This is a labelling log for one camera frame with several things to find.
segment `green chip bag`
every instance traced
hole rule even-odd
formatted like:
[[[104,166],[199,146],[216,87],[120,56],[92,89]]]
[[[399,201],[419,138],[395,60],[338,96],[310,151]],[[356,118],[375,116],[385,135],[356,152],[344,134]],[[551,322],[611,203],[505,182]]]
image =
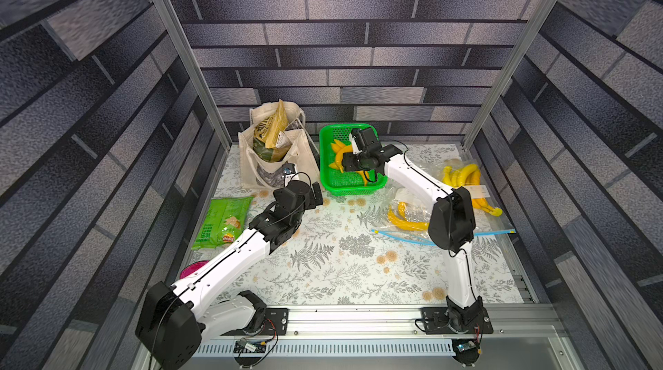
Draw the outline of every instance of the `green chip bag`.
[[[232,243],[244,232],[244,219],[253,196],[212,199],[205,222],[198,232],[192,250],[216,248]]]

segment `green plastic basket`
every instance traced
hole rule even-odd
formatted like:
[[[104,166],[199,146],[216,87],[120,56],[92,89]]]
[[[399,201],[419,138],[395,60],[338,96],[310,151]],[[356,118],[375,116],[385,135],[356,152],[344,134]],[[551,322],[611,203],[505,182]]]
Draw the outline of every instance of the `green plastic basket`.
[[[334,196],[346,196],[348,194],[371,194],[386,184],[386,176],[377,175],[377,182],[364,186],[364,180],[357,173],[343,173],[335,168],[329,167],[334,162],[336,153],[332,150],[332,142],[340,140],[344,144],[350,144],[349,136],[353,128],[370,127],[377,136],[377,131],[368,124],[331,124],[320,130],[320,181],[322,186]],[[375,180],[375,172],[371,171],[369,180]]]

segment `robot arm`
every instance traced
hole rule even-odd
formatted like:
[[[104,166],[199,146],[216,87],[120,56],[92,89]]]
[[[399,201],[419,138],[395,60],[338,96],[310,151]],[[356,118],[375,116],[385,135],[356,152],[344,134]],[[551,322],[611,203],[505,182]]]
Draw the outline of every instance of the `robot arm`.
[[[156,283],[147,292],[136,336],[163,370],[180,368],[214,336],[260,329],[267,306],[250,291],[210,305],[239,275],[290,239],[305,210],[322,204],[318,183],[301,181],[294,165],[282,170],[285,187],[274,191],[275,201],[224,252],[173,285]]]
[[[424,173],[393,145],[382,146],[372,128],[354,129],[353,153],[345,153],[345,171],[376,170],[401,183],[431,212],[428,234],[444,250],[449,272],[448,327],[470,331],[485,314],[481,297],[471,286],[471,240],[475,228],[469,192],[453,189]],[[318,183],[301,181],[294,165],[284,165],[285,187],[274,191],[275,201],[256,216],[227,250],[201,269],[168,287],[155,284],[147,293],[136,336],[163,370],[176,370],[210,338],[231,330],[259,330],[266,306],[250,291],[210,307],[239,275],[286,242],[299,227],[305,210],[322,204]]]
[[[372,127],[353,129],[350,142],[353,152],[344,154],[344,171],[375,170],[402,184],[427,205],[431,213],[428,235],[444,250],[449,276],[448,327],[457,333],[468,332],[483,314],[483,301],[472,289],[471,241],[476,222],[469,192],[428,175],[396,146],[383,147]]]

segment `white sticker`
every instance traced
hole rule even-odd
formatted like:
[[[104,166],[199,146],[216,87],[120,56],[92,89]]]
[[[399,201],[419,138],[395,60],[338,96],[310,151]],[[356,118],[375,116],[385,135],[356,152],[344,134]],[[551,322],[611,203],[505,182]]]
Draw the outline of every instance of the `white sticker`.
[[[471,196],[472,199],[491,197],[485,184],[472,184],[464,187],[469,191],[469,196]]]

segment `snack bag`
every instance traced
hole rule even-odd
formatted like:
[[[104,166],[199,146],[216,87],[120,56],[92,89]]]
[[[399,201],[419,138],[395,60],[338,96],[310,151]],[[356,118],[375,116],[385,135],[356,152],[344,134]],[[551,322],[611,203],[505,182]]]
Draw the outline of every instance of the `snack bag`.
[[[281,161],[292,145],[284,133],[287,126],[285,105],[283,100],[279,100],[276,112],[263,119],[253,130],[253,151],[270,163]]]
[[[245,198],[212,199],[203,226],[192,245],[192,250],[216,248],[232,243],[244,232],[253,196]]]

